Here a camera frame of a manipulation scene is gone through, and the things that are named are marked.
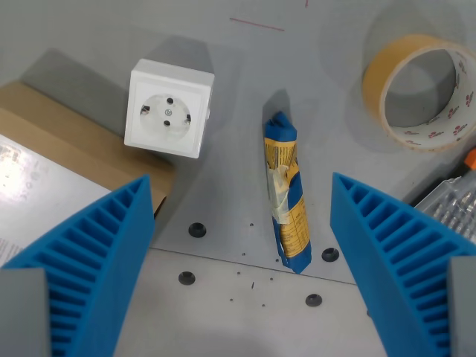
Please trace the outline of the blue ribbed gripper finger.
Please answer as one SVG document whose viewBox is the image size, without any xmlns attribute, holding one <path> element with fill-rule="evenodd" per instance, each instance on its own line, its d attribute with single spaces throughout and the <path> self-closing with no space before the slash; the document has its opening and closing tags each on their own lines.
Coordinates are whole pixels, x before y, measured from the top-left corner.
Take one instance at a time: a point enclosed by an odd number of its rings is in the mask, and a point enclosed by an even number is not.
<svg viewBox="0 0 476 357">
<path fill-rule="evenodd" d="M 340 173 L 330 226 L 387 355 L 449 356 L 448 264 L 475 255 L 475 244 Z"/>
<path fill-rule="evenodd" d="M 112 356 L 155 229 L 148 175 L 69 217 L 4 264 L 40 268 L 53 356 Z"/>
</svg>

